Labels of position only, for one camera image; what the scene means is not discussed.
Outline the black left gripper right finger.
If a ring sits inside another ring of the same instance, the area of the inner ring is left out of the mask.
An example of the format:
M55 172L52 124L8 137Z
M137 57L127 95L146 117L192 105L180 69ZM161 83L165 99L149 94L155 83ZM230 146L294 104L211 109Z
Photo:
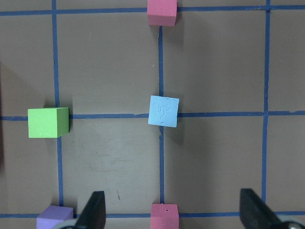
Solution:
M239 215L245 229L280 229L281 220L250 188L242 188Z

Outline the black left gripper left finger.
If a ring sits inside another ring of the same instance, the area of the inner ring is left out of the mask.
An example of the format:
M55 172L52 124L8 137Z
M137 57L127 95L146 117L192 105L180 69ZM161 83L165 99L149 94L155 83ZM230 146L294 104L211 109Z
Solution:
M94 191L75 223L77 229L103 229L106 223L104 191Z

